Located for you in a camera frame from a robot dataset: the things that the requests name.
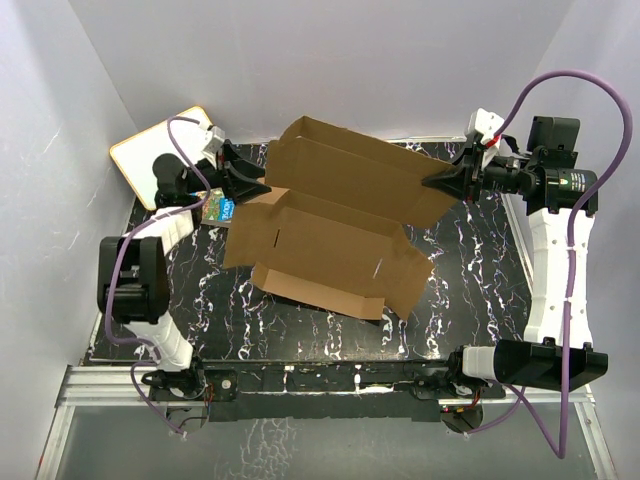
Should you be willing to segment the cardboard box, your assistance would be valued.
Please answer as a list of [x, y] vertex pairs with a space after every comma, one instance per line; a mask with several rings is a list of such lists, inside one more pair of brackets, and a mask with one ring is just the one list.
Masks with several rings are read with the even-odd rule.
[[248, 267], [254, 286], [303, 304], [407, 319], [433, 265], [405, 230], [431, 228], [452, 208], [423, 185], [449, 167], [303, 116], [269, 144], [265, 191], [236, 206], [223, 265]]

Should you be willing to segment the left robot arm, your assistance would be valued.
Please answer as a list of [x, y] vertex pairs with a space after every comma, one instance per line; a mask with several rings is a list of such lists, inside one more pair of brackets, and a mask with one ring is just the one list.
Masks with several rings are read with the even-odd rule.
[[117, 345], [141, 344], [155, 362], [144, 384], [194, 399], [207, 376], [170, 312], [166, 257], [202, 222], [202, 206], [214, 190], [233, 204], [270, 192], [263, 167], [243, 158], [230, 142], [206, 151], [193, 165], [174, 153], [157, 156], [152, 217], [129, 233], [104, 238], [99, 248], [97, 305], [105, 334]]

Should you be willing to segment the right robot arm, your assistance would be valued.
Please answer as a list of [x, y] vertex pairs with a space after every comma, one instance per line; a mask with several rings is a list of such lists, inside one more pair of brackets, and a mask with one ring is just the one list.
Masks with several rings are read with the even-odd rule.
[[603, 376], [608, 356], [593, 348], [587, 320], [586, 263], [598, 208], [596, 198], [578, 206], [597, 176], [576, 168], [576, 119], [537, 116], [524, 153], [499, 153], [515, 140], [494, 135], [504, 120], [478, 109], [465, 131], [466, 142], [450, 171], [423, 179], [465, 201], [482, 191], [519, 194], [533, 238], [532, 303], [521, 341], [501, 340], [494, 347], [460, 347], [449, 357], [447, 388], [466, 397], [482, 381], [558, 391], [566, 381], [574, 391]]

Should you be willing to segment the colourful blue book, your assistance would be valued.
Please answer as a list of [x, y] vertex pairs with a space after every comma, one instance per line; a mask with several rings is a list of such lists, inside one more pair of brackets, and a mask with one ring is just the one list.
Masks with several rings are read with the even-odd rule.
[[231, 225], [234, 208], [234, 202], [226, 198], [221, 189], [212, 189], [208, 200], [202, 205], [201, 223], [228, 228]]

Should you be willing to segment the yellow framed whiteboard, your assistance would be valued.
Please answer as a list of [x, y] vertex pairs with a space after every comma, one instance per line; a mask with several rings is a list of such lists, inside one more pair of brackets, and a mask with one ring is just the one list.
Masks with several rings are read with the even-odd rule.
[[[193, 163], [197, 163], [204, 158], [202, 148], [207, 143], [207, 133], [202, 126], [208, 127], [212, 122], [200, 106], [180, 112], [179, 116], [200, 123], [200, 126], [185, 121], [171, 123], [172, 133], [179, 146]], [[166, 121], [163, 120], [117, 143], [110, 148], [109, 153], [145, 209], [155, 210], [157, 180], [152, 171], [153, 163], [158, 156], [165, 153], [178, 155], [169, 139]]]

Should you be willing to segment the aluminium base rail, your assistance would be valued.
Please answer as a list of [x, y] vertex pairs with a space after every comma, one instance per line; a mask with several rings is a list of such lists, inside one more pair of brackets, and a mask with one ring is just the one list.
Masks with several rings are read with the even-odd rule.
[[437, 403], [408, 392], [353, 383], [348, 391], [299, 392], [285, 369], [269, 393], [221, 403], [207, 422], [197, 403], [174, 402], [186, 425], [173, 435], [136, 397], [124, 367], [77, 367], [67, 374], [37, 470], [40, 479], [613, 479], [617, 472], [591, 392], [572, 397], [564, 459], [537, 427], [554, 425], [557, 394], [481, 402], [492, 427], [465, 436], [442, 422]]

